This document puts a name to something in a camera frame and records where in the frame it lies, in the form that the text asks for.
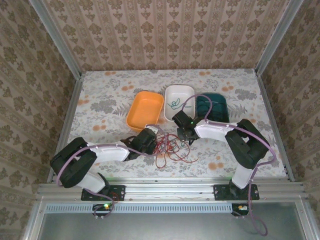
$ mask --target tangled red wires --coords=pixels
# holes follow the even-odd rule
[[[189,153],[190,153],[190,147],[188,143],[181,141],[177,135],[166,133],[166,138],[167,138],[166,146],[165,146],[165,136],[163,133],[158,135],[156,138],[156,147],[155,147],[154,153],[155,154],[160,153],[161,150],[164,148],[164,153],[159,154],[155,157],[155,165],[158,169],[163,169],[167,165],[167,157],[169,157],[169,159],[171,159],[172,161],[183,161],[187,164],[191,164],[199,160],[199,158],[192,161],[187,160],[187,157],[189,156]],[[179,155],[178,152],[182,149],[187,149],[187,153],[183,153]],[[158,165],[159,156],[163,157],[163,160],[164,160],[163,166]]]

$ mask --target orange plastic bin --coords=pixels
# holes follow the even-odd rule
[[[157,124],[163,105],[162,95],[150,91],[139,92],[126,117],[126,124],[136,132],[141,132],[147,124]]]

